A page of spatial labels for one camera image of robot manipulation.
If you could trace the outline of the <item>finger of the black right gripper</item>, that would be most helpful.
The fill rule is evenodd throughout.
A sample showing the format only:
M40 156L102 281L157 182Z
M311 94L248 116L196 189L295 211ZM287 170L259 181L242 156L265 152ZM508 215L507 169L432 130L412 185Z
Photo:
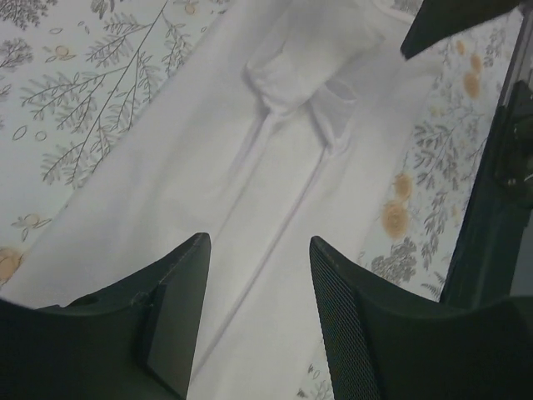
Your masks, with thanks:
M439 41L520 7L521 0L425 0L401 45L411 59Z

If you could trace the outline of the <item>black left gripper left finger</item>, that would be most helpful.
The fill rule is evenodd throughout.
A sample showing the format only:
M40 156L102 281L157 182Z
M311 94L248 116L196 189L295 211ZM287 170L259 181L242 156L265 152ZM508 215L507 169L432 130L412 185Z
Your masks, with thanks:
M198 233L66 307L2 301L2 398L185 398L210 255Z

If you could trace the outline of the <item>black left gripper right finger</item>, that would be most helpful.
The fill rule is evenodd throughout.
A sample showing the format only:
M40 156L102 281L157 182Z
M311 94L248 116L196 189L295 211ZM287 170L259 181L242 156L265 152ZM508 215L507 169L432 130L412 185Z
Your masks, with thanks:
M433 302L310 241L312 283L337 399L529 399L532 300Z

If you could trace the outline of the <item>white t shirt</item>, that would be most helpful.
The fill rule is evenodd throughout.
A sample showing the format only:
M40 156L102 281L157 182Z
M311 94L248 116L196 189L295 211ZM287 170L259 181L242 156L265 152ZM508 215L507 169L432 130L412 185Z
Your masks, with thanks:
M320 337L310 238L359 250L441 72L371 1L238 1L2 295L66 306L194 233L212 252L192 399L291 399Z

